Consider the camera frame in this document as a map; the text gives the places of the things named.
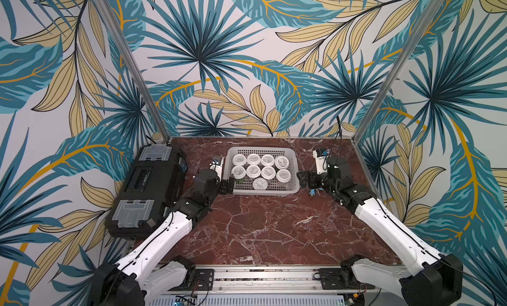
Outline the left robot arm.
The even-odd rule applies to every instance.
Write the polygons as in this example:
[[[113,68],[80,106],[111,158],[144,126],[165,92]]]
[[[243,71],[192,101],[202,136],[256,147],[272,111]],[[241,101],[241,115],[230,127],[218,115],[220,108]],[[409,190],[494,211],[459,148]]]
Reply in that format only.
[[[195,266],[179,257],[156,266],[177,242],[212,211],[220,194],[233,191],[235,179],[213,169],[198,172],[191,187],[172,207],[161,226],[119,261],[100,265],[92,276],[87,305],[148,305],[167,291],[192,282]]]

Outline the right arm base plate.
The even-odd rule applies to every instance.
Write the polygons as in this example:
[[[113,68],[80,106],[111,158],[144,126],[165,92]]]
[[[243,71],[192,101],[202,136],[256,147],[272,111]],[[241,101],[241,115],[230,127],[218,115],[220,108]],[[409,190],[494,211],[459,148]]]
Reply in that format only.
[[[320,268],[313,274],[313,280],[321,283],[323,290],[373,290],[376,287],[358,282],[351,271],[342,268]]]

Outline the white plastic basket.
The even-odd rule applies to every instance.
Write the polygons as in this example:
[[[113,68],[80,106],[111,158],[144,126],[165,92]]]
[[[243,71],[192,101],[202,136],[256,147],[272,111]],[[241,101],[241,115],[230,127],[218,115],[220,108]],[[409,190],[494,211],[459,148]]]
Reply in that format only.
[[[232,147],[223,178],[243,196],[288,196],[298,192],[298,161],[294,150],[282,147]]]

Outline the white yogurt cup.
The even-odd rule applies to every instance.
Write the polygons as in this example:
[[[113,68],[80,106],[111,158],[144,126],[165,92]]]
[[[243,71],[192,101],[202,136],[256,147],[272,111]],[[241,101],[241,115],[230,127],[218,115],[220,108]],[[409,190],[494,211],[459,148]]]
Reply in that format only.
[[[259,165],[261,163],[261,156],[259,154],[249,154],[246,160],[248,165]]]
[[[264,167],[274,167],[275,158],[271,154],[265,154],[261,157],[261,164]]]
[[[277,171],[274,167],[263,167],[261,169],[261,176],[266,180],[272,180],[276,178]]]
[[[275,158],[275,167],[278,170],[288,169],[290,165],[290,161],[287,157],[280,155]]]
[[[232,157],[233,166],[244,167],[247,164],[247,157],[243,154],[236,154]]]
[[[280,169],[277,171],[276,179],[280,184],[288,184],[292,179],[292,174],[288,169]]]
[[[246,168],[246,175],[252,180],[257,179],[261,176],[261,169],[258,165],[249,165]]]
[[[266,179],[258,177],[257,179],[253,180],[252,186],[255,191],[266,191],[269,183]]]
[[[231,175],[234,177],[235,181],[242,182],[246,177],[246,168],[235,165],[231,170]]]

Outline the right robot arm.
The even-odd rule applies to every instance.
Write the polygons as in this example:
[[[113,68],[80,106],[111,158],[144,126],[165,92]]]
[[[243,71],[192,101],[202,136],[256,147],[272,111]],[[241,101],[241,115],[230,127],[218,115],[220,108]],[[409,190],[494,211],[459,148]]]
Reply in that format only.
[[[300,186],[323,190],[367,224],[402,262],[388,266],[356,255],[341,263],[342,284],[370,284],[408,305],[451,305],[462,296],[463,265],[418,237],[369,188],[356,184],[349,162],[329,151],[314,151],[316,168],[297,174]]]

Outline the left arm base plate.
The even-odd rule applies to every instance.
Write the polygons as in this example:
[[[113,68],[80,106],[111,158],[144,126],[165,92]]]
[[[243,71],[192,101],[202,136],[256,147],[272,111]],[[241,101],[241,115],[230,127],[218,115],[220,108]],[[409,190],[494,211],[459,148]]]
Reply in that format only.
[[[211,268],[196,269],[180,286],[171,291],[209,291],[213,289],[215,270]]]

